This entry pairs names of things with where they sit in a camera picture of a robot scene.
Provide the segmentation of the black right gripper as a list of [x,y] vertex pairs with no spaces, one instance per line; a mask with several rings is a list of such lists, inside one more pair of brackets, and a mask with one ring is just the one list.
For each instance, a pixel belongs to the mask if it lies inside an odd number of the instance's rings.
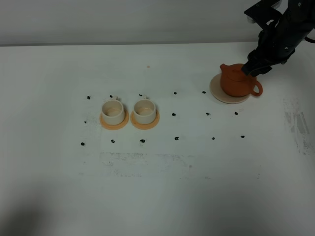
[[305,37],[305,21],[284,14],[277,25],[269,25],[260,37],[258,46],[242,66],[244,74],[264,75],[272,70],[271,65],[287,60]]

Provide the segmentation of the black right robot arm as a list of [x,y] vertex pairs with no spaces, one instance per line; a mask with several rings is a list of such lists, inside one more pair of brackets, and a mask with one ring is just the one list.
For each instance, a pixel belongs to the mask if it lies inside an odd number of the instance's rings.
[[261,27],[257,48],[248,54],[242,71],[253,77],[285,64],[295,48],[315,28],[315,2],[289,0],[284,13],[275,9],[279,0],[261,0],[244,14]]

